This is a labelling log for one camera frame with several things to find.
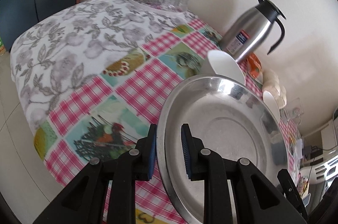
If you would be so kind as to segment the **stainless steel round plate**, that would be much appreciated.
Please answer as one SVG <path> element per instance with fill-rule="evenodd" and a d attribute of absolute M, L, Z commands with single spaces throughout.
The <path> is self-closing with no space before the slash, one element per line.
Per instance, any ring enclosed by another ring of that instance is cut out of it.
<path fill-rule="evenodd" d="M 158 168 L 168 197 L 187 223 L 203 219 L 202 182 L 188 179 L 181 126 L 225 159 L 247 158 L 273 185 L 289 158 L 281 129 L 269 108 L 244 85 L 224 76 L 197 75 L 170 92 L 158 120 Z"/>

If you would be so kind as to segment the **white square MAX bowl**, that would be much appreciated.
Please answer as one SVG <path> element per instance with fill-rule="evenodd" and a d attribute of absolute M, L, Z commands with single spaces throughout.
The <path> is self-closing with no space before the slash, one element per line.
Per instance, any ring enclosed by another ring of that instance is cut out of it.
<path fill-rule="evenodd" d="M 232 56 L 221 50 L 207 52 L 199 73 L 225 76 L 245 85 L 245 76 L 239 65 Z"/>

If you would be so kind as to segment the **strawberry pattern ceramic bowl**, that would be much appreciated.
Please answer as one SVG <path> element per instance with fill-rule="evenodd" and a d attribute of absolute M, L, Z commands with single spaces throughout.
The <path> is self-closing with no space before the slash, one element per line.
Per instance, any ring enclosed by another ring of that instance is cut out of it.
<path fill-rule="evenodd" d="M 273 95 L 269 91 L 263 91 L 262 98 L 263 102 L 269 108 L 277 123 L 279 123 L 281 118 L 279 113 L 279 107 Z"/>

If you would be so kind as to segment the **orange snack packet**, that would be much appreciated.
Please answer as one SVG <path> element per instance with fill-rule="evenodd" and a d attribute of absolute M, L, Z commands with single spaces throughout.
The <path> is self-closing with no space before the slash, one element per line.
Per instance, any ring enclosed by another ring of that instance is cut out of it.
<path fill-rule="evenodd" d="M 252 53 L 246 59 L 248 74 L 257 82 L 263 82 L 262 66 L 258 57 Z"/>

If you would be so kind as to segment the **bag of white buns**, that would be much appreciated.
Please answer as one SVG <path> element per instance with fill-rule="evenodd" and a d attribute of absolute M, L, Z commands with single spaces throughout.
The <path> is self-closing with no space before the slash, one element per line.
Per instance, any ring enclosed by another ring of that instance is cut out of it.
<path fill-rule="evenodd" d="M 279 77 L 271 69 L 262 72 L 263 85 L 262 91 L 268 91 L 274 97 L 279 109 L 283 109 L 287 104 L 286 89 L 279 82 Z"/>

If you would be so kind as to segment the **stainless steel thermos jug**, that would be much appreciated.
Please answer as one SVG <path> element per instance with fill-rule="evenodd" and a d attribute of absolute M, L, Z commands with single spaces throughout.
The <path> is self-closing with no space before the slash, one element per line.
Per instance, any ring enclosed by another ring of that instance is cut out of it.
<path fill-rule="evenodd" d="M 273 2 L 258 0 L 258 4 L 244 12 L 222 37 L 219 42 L 221 50 L 236 62 L 241 62 L 263 44 L 273 25 L 278 24 L 281 35 L 267 52 L 271 54 L 285 37 L 285 28 L 279 17 L 286 18 Z"/>

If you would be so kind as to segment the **grey floral white cloth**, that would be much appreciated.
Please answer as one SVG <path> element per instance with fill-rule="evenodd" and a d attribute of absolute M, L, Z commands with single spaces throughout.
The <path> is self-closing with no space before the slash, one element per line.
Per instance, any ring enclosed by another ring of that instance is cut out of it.
<path fill-rule="evenodd" d="M 30 130 L 108 65 L 194 18 L 190 11 L 161 14 L 131 0 L 89 0 L 29 28 L 15 40 L 10 66 Z"/>

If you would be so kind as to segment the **round white floral tray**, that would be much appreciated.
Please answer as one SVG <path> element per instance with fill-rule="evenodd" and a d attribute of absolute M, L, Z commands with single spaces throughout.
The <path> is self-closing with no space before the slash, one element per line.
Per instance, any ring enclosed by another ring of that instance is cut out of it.
<path fill-rule="evenodd" d="M 144 11 L 154 12 L 155 14 L 177 15 L 188 11 L 186 6 L 162 3 L 161 1 L 128 0 L 128 2 Z"/>

